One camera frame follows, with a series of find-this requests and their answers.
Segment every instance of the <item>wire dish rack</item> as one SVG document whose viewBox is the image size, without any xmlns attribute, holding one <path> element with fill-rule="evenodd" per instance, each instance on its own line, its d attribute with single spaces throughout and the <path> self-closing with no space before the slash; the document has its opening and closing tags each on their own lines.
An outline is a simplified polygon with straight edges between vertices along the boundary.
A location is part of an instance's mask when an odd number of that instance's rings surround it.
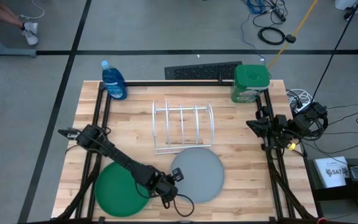
<svg viewBox="0 0 358 224">
<path fill-rule="evenodd" d="M 169 114 L 174 111 L 180 114 L 180 125 L 181 125 L 181 144 L 177 142 L 172 145 L 171 137 L 169 135 Z M 195 144 L 185 144 L 185 137 L 184 137 L 184 117 L 183 113 L 185 111 L 193 111 L 195 116 Z M 157 113 L 164 113 L 165 115 L 165 122 L 166 122 L 166 146 L 167 147 L 158 147 L 157 140 L 156 140 L 156 129 L 155 129 L 155 119 Z M 200 113 L 206 113 L 209 115 L 210 120 L 210 141 L 209 144 L 201 144 L 200 143 Z M 154 139 L 154 148 L 155 154 L 172 154 L 172 153 L 179 153 L 183 149 L 193 148 L 193 147 L 212 147 L 212 142 L 214 140 L 215 134 L 215 125 L 214 125 L 214 113 L 212 110 L 212 106 L 208 104 L 207 106 L 197 106 L 194 105 L 193 107 L 185 107 L 183 108 L 181 105 L 177 108 L 170 108 L 168 102 L 165 101 L 164 108 L 157 108 L 156 102 L 153 102 L 153 139 Z"/>
</svg>

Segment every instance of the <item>shoe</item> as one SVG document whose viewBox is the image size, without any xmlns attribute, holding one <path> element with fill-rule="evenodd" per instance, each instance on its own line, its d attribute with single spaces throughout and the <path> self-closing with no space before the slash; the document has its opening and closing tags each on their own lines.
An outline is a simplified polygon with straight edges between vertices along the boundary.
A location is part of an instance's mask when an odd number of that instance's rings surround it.
<svg viewBox="0 0 358 224">
<path fill-rule="evenodd" d="M 37 22 L 25 22 L 24 29 L 31 31 L 33 34 L 37 34 Z"/>
<path fill-rule="evenodd" d="M 39 41 L 37 39 L 37 37 L 31 31 L 24 30 L 24 31 L 22 31 L 22 34 L 25 36 L 25 38 L 27 39 L 27 42 L 30 46 L 37 44 Z"/>
</svg>

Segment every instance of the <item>yellow tag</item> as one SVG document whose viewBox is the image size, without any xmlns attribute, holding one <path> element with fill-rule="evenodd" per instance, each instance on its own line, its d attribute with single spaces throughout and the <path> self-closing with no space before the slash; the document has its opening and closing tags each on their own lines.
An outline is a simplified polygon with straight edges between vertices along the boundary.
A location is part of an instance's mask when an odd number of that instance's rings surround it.
<svg viewBox="0 0 358 224">
<path fill-rule="evenodd" d="M 296 144 L 295 143 L 292 143 L 290 147 L 288 147 L 289 150 L 294 150 L 296 147 Z"/>
</svg>

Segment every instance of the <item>wooden tabletop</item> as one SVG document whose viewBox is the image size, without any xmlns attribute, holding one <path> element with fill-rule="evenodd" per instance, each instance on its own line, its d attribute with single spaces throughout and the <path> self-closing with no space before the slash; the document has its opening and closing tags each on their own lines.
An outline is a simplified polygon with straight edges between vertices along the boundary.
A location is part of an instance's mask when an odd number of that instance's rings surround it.
<svg viewBox="0 0 358 224">
<path fill-rule="evenodd" d="M 99 82 L 83 83 L 73 127 L 83 129 L 92 123 Z M 291 118 L 291 111 L 286 97 L 282 80 L 272 80 L 270 97 L 275 114 L 285 114 Z M 94 219 L 106 217 L 106 220 L 132 221 L 263 221 L 275 215 L 271 182 L 266 163 L 266 154 L 261 150 L 261 138 L 257 138 L 245 124 L 247 120 L 255 119 L 256 103 L 233 103 L 230 99 L 228 86 L 131 86 L 128 87 L 128 98 L 124 101 L 112 101 L 110 106 L 108 127 L 112 132 L 108 138 L 116 147 L 136 161 L 150 164 L 163 172 L 170 173 L 170 166 L 175 154 L 155 155 L 152 127 L 152 102 L 169 106 L 207 105 L 210 103 L 214 111 L 215 136 L 212 151 L 216 153 L 225 168 L 225 182 L 221 193 L 212 201 L 195 205 L 194 213 L 188 218 L 180 217 L 173 208 L 163 208 L 159 198 L 151 199 L 146 208 L 129 218 L 116 218 L 105 213 L 96 203 Z M 101 103 L 101 126 L 106 93 Z M 200 114 L 200 140 L 207 144 L 210 140 L 206 114 Z M 171 130 L 173 143 L 175 136 L 180 136 L 177 129 L 180 122 L 178 115 L 171 115 Z M 194 143 L 195 124 L 193 114 L 184 117 L 186 127 L 186 142 Z M 156 117 L 157 142 L 165 144 L 166 130 L 164 117 Z M 75 145 L 70 141 L 68 147 Z M 86 150 L 75 147 L 70 150 L 64 162 L 60 185 L 55 199 L 52 216 L 60 215 L 72 201 L 79 190 Z M 316 207 L 310 189 L 308 175 L 303 158 L 295 152 L 286 150 L 284 161 L 291 190 L 298 200 L 316 216 Z M 101 169 L 112 162 L 104 157 Z M 286 203 L 281 192 L 281 204 L 285 216 L 288 216 Z M 86 214 L 89 193 L 85 196 L 82 214 Z M 178 209 L 187 213 L 191 206 L 181 199 L 177 199 Z"/>
</svg>

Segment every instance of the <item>blue plastic bottle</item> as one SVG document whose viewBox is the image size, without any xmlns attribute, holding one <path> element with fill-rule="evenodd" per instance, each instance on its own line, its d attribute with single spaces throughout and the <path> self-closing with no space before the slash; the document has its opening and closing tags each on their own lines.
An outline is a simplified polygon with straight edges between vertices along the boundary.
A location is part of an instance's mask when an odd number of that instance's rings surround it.
<svg viewBox="0 0 358 224">
<path fill-rule="evenodd" d="M 101 66 L 103 67 L 103 82 L 108 93 L 115 100 L 126 99 L 128 89 L 122 74 L 107 61 L 103 61 Z"/>
</svg>

